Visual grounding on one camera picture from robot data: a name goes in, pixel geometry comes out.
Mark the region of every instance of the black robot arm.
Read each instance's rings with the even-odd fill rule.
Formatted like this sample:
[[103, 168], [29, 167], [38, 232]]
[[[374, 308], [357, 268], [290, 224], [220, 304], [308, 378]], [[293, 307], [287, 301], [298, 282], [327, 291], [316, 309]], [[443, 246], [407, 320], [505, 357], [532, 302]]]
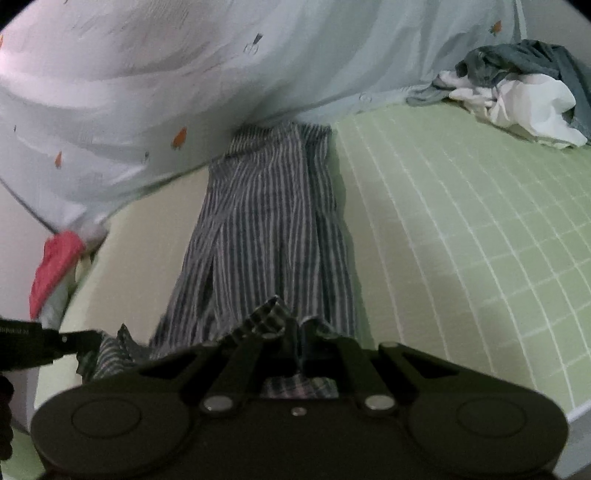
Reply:
[[[318, 325], [207, 343], [66, 391], [33, 417], [35, 447], [54, 478], [81, 480], [554, 478], [568, 424], [547, 397]], [[67, 335], [82, 333], [88, 347], [90, 332]], [[261, 398], [264, 379], [298, 371], [333, 378], [338, 398]]]

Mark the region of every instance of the plaid fabric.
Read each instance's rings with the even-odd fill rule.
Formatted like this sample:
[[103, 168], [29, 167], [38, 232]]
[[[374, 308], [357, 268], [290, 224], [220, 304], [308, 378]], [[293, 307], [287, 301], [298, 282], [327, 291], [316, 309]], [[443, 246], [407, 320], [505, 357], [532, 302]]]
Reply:
[[[115, 375], [207, 340], [301, 325], [355, 336], [345, 242], [326, 165], [330, 128], [244, 127], [210, 165], [199, 221], [165, 315], [147, 347], [125, 325], [79, 358], [84, 381]], [[328, 379], [268, 379], [272, 398], [333, 397]]]

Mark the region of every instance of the pink fabric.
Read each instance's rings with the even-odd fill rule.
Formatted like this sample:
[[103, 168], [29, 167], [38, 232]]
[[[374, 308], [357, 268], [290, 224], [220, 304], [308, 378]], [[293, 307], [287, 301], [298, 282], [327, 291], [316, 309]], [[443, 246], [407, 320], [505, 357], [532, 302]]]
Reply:
[[74, 232], [58, 233], [45, 242], [43, 260], [35, 272], [29, 296], [31, 319], [36, 319], [56, 285], [76, 265], [85, 245]]

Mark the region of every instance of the white cloth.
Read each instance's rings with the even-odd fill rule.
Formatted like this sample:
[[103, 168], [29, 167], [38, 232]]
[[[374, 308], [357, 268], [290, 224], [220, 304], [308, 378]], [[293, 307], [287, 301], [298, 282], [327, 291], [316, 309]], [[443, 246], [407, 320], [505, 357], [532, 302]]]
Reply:
[[515, 22], [515, 0], [36, 0], [2, 32], [0, 177], [79, 233], [244, 122], [404, 100]]
[[542, 74], [515, 75], [490, 89], [476, 87], [455, 72], [441, 72], [438, 78], [444, 85], [456, 88], [450, 99], [463, 102], [477, 117], [514, 134], [556, 148], [587, 143], [585, 136], [563, 117], [575, 106], [575, 99], [560, 80]]

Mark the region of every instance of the mattress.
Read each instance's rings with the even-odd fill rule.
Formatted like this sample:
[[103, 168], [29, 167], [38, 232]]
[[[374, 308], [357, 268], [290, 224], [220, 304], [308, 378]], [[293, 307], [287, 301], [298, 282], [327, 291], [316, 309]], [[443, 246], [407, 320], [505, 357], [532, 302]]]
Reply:
[[[462, 108], [389, 106], [334, 124], [330, 165], [365, 347], [398, 341], [538, 390], [591, 399], [591, 149], [558, 151]], [[119, 212], [62, 331], [125, 322], [147, 342], [178, 275], [207, 171]], [[80, 384], [41, 368], [35, 400]]]

